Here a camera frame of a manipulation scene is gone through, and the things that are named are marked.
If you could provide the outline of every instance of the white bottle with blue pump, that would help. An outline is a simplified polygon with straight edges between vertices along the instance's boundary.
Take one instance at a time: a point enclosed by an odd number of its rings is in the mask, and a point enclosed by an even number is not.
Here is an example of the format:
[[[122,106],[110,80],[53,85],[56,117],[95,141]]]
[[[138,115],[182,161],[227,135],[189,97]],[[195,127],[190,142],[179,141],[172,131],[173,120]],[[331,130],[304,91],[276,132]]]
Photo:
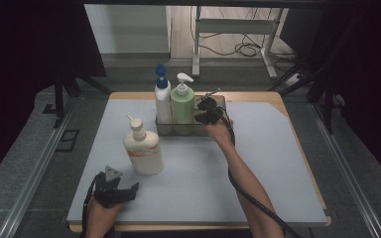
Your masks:
[[[156,67],[157,83],[155,88],[157,109],[157,131],[168,135],[172,131],[172,103],[170,100],[171,85],[166,78],[166,67],[158,63]]]
[[[178,80],[180,84],[171,92],[173,122],[176,133],[185,136],[192,132],[194,124],[194,92],[185,82],[193,82],[193,79],[181,72]]]

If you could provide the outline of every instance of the white wall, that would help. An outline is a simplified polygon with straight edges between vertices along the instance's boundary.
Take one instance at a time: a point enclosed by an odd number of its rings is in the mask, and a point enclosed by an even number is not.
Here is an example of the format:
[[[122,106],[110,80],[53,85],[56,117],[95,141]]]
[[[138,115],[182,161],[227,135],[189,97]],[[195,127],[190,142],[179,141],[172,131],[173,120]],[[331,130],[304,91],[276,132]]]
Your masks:
[[[102,54],[168,53],[169,6],[85,5]]]

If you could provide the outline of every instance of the wooden floor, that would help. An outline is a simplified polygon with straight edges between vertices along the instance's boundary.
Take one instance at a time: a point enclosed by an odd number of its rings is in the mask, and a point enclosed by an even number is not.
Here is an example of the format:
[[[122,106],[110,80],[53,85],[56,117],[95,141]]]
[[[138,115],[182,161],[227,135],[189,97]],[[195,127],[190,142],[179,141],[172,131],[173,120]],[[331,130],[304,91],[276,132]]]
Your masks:
[[[194,38],[194,18],[196,15],[195,7],[172,6],[172,44],[171,44],[171,59],[172,60],[189,60],[192,58],[193,38]],[[236,7],[203,7],[201,10],[202,18],[217,18],[217,19],[274,19],[279,9],[270,8],[236,8]],[[273,53],[292,53],[288,47],[279,38],[283,23],[287,16],[287,9],[284,10],[281,24],[277,31],[277,36],[271,52]],[[254,53],[251,49],[243,49],[245,54],[232,54],[235,46],[241,44],[242,40],[245,43],[251,43],[248,38],[241,34],[221,34],[213,37],[213,34],[201,34],[199,45],[211,48],[212,51],[205,48],[200,48],[200,57],[202,59],[260,59],[260,54],[250,58],[245,55]],[[248,35],[248,37],[259,46],[263,46],[268,35]]]

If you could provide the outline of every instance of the lotion bottle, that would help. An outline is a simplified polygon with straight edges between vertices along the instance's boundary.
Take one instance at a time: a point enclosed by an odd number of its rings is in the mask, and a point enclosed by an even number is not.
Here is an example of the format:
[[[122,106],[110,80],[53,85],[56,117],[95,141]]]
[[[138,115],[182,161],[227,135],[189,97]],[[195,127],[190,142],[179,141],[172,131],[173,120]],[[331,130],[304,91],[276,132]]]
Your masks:
[[[160,139],[157,133],[146,131],[141,119],[128,115],[132,132],[123,139],[123,145],[134,171],[139,175],[156,175],[163,170]]]
[[[185,136],[192,132],[194,124],[194,92],[185,82],[193,82],[193,79],[181,72],[178,80],[180,84],[171,92],[173,123],[176,133]]]
[[[172,131],[171,85],[166,78],[166,68],[162,63],[156,67],[157,83],[155,87],[157,130],[159,135],[168,135]]]

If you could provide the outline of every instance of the green bottle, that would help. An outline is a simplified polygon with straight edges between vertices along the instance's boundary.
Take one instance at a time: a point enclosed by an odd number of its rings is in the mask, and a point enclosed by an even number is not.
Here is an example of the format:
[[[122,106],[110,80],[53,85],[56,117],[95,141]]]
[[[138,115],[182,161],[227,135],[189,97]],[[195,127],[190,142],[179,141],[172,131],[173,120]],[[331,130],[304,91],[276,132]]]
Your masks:
[[[185,82],[193,82],[193,79],[185,73],[178,74],[180,84],[171,92],[173,123],[175,132],[180,136],[187,136],[193,131],[194,116],[194,93]]]

